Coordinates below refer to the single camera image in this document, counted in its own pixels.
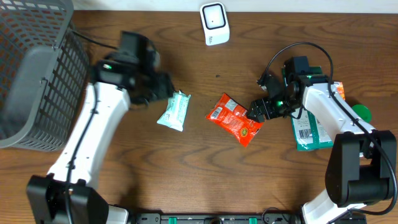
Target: package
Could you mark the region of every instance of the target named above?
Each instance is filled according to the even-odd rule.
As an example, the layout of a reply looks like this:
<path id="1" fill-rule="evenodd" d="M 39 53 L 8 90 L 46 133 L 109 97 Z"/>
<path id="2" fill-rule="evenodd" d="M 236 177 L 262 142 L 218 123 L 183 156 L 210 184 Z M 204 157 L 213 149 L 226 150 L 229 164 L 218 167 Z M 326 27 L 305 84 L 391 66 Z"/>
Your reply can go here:
<path id="1" fill-rule="evenodd" d="M 310 69 L 314 74 L 322 74 L 321 67 L 310 67 Z M 282 69 L 282 74 L 286 85 L 284 69 Z M 343 83 L 335 82 L 335 86 L 340 96 L 345 100 Z M 297 117 L 299 110 L 296 110 L 292 115 Z M 303 110 L 300 119 L 291 118 L 291 120 L 298 151 L 312 151 L 333 147 L 333 142 L 325 128 L 311 112 Z"/>
<path id="2" fill-rule="evenodd" d="M 247 112 L 224 93 L 206 118 L 233 134 L 246 147 L 262 126 L 262 123 L 247 119 Z"/>
<path id="3" fill-rule="evenodd" d="M 159 118 L 157 123 L 182 131 L 190 98 L 191 95 L 187 96 L 181 91 L 173 93 L 173 97 L 169 98 L 166 112 Z"/>

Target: white device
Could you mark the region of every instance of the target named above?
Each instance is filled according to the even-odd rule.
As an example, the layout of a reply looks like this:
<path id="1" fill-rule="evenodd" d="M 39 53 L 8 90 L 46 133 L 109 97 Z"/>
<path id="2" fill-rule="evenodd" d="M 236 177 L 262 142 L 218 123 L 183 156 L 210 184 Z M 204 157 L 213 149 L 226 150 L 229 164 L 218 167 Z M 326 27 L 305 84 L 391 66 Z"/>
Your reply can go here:
<path id="1" fill-rule="evenodd" d="M 201 24 L 206 45 L 222 44 L 229 40 L 229 24 L 221 2 L 204 4 L 200 8 Z"/>

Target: barcode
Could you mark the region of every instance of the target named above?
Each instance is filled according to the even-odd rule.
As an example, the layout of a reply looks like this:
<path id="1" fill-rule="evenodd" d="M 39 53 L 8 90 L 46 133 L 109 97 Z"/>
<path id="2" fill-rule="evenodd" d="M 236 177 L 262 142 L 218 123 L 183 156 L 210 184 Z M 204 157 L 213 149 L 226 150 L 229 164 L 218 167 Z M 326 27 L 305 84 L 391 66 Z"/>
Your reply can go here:
<path id="1" fill-rule="evenodd" d="M 300 134 L 300 139 L 312 138 L 311 129 L 299 130 L 298 133 Z"/>
<path id="2" fill-rule="evenodd" d="M 230 111 L 234 111 L 236 105 L 238 105 L 238 104 L 237 104 L 234 100 L 229 99 L 229 100 L 228 100 L 228 103 L 225 105 L 225 107 L 226 107 L 227 109 L 229 109 Z"/>
<path id="3" fill-rule="evenodd" d="M 223 110 L 222 107 L 217 107 L 217 109 L 211 114 L 211 118 L 217 119 L 220 112 Z"/>

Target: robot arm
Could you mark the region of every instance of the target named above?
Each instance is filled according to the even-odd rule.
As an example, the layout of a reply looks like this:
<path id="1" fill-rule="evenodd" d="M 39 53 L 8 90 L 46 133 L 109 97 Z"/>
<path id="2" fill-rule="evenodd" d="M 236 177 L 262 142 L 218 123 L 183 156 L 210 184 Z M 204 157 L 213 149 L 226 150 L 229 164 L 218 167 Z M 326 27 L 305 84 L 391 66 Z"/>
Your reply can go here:
<path id="1" fill-rule="evenodd" d="M 308 110 L 323 125 L 334 143 L 326 170 L 326 189 L 302 207 L 299 219 L 305 224 L 328 223 L 349 209 L 359 209 L 390 199 L 394 191 L 393 179 L 385 160 L 373 148 L 364 132 L 353 124 L 330 96 L 328 78 L 311 73 L 306 57 L 294 57 L 286 61 L 285 74 L 286 89 L 272 76 L 261 78 L 265 80 L 262 87 L 269 92 L 269 96 L 253 101 L 247 117 L 262 122 L 264 116 L 266 119 L 274 119 L 288 116 L 295 110 Z M 330 89 L 332 94 L 337 93 L 334 85 Z M 390 131 L 376 131 L 339 94 L 335 94 L 335 97 L 379 141 L 395 171 L 395 136 Z M 371 159 L 371 164 L 361 166 L 360 154 Z"/>
<path id="2" fill-rule="evenodd" d="M 130 104 L 147 105 L 172 96 L 170 77 L 155 70 L 158 64 L 152 42 L 130 32 L 122 32 L 117 52 L 96 64 L 94 84 L 86 88 L 83 109 L 64 151 L 46 177 L 34 175 L 28 183 L 36 223 L 130 221 L 126 209 L 108 205 L 95 188 L 108 146 Z"/>
<path id="3" fill-rule="evenodd" d="M 94 94 L 94 88 L 96 88 L 97 96 Z M 93 107 L 95 100 L 97 101 L 96 108 Z M 70 182 L 75 184 L 78 180 L 84 180 L 86 186 L 96 189 L 98 186 L 98 172 L 101 169 L 108 146 L 116 127 L 123 115 L 129 110 L 129 107 L 130 97 L 126 89 L 120 89 L 116 85 L 108 83 L 97 82 L 94 85 L 89 83 L 86 88 L 83 109 L 72 135 L 47 175 L 53 175 L 54 180 L 67 180 L 68 164 L 71 156 L 88 123 L 90 114 L 95 110 L 95 115 L 77 152 L 74 162 L 75 168 L 72 170 Z"/>

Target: white wrapper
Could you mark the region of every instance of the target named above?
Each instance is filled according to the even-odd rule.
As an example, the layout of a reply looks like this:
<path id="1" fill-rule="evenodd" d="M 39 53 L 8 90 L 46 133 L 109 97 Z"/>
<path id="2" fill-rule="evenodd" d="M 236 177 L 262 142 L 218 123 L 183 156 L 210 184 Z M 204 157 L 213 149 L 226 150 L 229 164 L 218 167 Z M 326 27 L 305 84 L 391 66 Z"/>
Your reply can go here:
<path id="1" fill-rule="evenodd" d="M 190 98 L 191 95 L 187 96 L 181 91 L 173 93 L 173 97 L 169 98 L 166 112 L 159 118 L 157 123 L 182 131 Z"/>

